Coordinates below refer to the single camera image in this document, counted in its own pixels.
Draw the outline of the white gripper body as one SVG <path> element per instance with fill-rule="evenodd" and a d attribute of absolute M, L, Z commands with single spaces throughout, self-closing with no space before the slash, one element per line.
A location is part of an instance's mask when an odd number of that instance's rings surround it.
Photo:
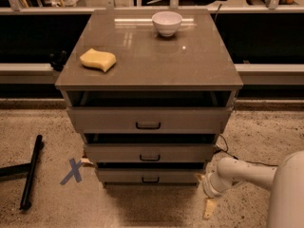
<path fill-rule="evenodd" d="M 202 181 L 202 187 L 204 193 L 212 199 L 220 198 L 229 189 L 229 185 L 218 172 L 206 174 Z"/>

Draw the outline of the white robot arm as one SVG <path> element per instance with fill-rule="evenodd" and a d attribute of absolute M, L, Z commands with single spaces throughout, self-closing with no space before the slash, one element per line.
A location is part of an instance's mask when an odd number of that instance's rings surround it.
<path fill-rule="evenodd" d="M 304 228 L 304 151 L 287 156 L 278 166 L 223 158 L 214 172 L 198 175 L 198 180 L 207 195 L 206 219 L 211 217 L 217 198 L 249 182 L 270 192 L 266 228 Z"/>

